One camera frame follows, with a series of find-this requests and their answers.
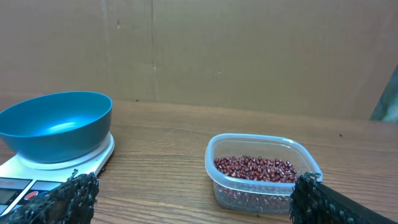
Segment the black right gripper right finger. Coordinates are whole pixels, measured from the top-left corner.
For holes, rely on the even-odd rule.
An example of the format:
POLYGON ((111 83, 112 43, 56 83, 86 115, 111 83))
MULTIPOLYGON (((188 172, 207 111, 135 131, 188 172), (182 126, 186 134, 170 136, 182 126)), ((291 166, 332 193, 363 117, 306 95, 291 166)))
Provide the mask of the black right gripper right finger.
POLYGON ((295 181, 289 209, 293 224, 397 224, 329 188, 320 177, 306 172, 295 181))

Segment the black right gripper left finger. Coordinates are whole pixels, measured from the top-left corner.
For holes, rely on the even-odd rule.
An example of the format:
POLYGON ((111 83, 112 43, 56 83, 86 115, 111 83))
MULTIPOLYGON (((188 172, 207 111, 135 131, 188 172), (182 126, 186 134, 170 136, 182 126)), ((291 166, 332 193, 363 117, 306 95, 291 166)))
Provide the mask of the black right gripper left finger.
POLYGON ((1 224, 90 224, 100 180, 94 173, 77 174, 66 182, 1 217, 1 224))

